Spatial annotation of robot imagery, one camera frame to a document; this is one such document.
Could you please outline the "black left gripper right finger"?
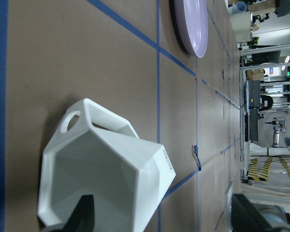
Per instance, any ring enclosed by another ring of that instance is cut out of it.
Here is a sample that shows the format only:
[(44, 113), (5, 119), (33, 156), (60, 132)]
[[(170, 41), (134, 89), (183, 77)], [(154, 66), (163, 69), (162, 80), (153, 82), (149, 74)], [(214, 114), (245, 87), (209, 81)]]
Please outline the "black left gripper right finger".
[(234, 232), (287, 232), (286, 223), (270, 224), (244, 194), (232, 195), (231, 225)]

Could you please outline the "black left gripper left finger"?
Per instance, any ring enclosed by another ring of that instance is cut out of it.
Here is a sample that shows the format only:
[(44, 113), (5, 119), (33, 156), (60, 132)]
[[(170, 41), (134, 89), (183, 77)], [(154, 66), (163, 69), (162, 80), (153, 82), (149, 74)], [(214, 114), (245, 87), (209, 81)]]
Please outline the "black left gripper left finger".
[(83, 195), (66, 223), (45, 226), (43, 232), (92, 232), (95, 227), (93, 195)]

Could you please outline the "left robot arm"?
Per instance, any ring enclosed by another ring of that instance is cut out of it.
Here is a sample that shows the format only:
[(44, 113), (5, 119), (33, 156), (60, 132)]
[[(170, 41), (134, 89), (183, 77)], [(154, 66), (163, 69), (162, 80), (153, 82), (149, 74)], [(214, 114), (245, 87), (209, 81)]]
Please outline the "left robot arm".
[[(277, 205), (251, 203), (243, 194), (231, 199), (234, 232), (290, 232), (290, 213)], [(92, 232), (95, 227), (93, 195), (83, 195), (63, 225), (46, 226), (43, 232)]]

